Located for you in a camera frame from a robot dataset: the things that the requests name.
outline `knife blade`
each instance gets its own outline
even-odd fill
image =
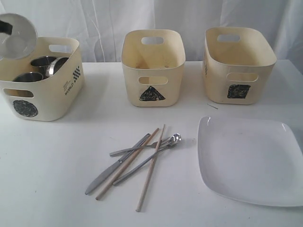
[[[151,135],[147,133],[141,140],[139,140],[134,147],[141,146]],[[88,195],[93,192],[100,184],[102,184],[134,151],[124,154],[118,161],[104,170],[92,183],[87,187],[85,194]]]

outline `black triangle sticker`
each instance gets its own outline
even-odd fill
[[[140,96],[140,101],[159,101],[164,100],[165,97],[159,93],[154,87],[149,86],[142,95]]]

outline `black circle sticker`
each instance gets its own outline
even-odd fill
[[[38,110],[34,104],[25,100],[15,100],[13,102],[14,108],[18,114],[25,117],[35,117],[38,115]]]

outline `checkered flag logo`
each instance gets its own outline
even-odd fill
[[[79,66],[76,68],[76,70],[72,74],[73,74],[74,82],[76,83],[77,79],[81,75]]]

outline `square plate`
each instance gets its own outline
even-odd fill
[[[202,179],[215,193],[267,206],[303,206],[303,154],[282,122],[204,117],[198,129]]]

